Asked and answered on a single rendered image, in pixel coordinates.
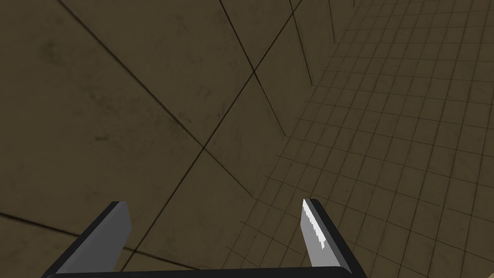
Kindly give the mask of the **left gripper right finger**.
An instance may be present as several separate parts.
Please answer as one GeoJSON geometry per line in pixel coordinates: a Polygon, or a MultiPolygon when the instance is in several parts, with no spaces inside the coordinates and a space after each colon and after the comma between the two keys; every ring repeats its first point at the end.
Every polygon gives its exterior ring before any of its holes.
{"type": "Polygon", "coordinates": [[[338,266],[350,269],[343,251],[310,199],[302,201],[301,231],[312,267],[338,266]]]}

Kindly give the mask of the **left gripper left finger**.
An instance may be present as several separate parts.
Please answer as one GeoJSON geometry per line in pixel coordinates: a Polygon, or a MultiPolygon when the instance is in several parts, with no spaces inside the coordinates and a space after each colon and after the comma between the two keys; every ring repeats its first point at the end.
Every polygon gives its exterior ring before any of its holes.
{"type": "Polygon", "coordinates": [[[111,202],[46,274],[112,272],[131,230],[127,203],[111,202]]]}

